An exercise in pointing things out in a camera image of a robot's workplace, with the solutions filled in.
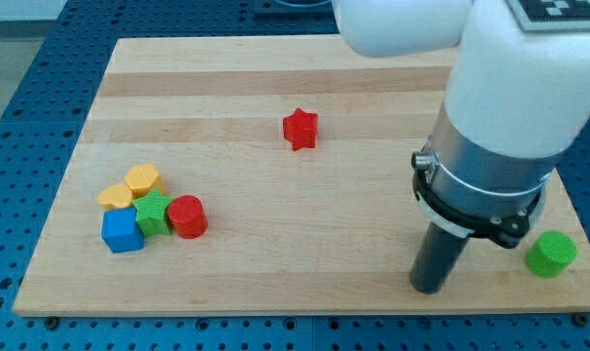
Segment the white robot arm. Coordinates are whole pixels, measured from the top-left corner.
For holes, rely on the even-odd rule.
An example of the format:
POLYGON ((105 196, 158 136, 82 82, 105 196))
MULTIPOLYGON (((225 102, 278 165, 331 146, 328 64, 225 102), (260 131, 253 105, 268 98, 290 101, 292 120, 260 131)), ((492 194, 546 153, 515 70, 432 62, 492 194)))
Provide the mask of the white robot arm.
POLYGON ((333 12, 366 57, 458 50, 412 156, 430 225, 410 280, 435 293, 468 240, 512 249, 539 221, 547 182, 590 117, 590 1, 335 1, 333 12))

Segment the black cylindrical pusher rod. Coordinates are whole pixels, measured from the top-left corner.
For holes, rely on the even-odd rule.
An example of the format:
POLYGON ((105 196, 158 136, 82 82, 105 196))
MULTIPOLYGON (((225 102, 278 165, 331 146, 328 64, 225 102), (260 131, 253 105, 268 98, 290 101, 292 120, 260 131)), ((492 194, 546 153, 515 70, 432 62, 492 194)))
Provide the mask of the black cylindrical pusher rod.
POLYGON ((469 238, 461 238, 431 222, 410 272, 412 286, 421 293, 437 293, 447 281, 469 238))

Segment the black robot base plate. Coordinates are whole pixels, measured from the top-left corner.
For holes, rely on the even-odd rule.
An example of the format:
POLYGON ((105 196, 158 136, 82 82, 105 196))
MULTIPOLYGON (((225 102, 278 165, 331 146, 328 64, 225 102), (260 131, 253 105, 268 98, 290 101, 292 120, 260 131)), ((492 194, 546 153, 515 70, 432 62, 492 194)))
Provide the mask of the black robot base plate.
POLYGON ((277 18, 323 18, 333 16, 331 0, 252 0, 254 17, 277 18))

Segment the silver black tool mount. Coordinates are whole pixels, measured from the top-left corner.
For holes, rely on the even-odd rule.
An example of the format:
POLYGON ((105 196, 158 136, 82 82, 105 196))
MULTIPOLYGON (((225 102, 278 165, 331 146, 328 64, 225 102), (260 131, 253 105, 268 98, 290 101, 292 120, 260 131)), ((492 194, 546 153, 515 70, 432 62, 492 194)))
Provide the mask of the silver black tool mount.
POLYGON ((431 135, 412 155, 413 193, 447 232, 513 249, 541 217, 545 186, 561 157, 488 150, 465 136, 442 106, 431 135))

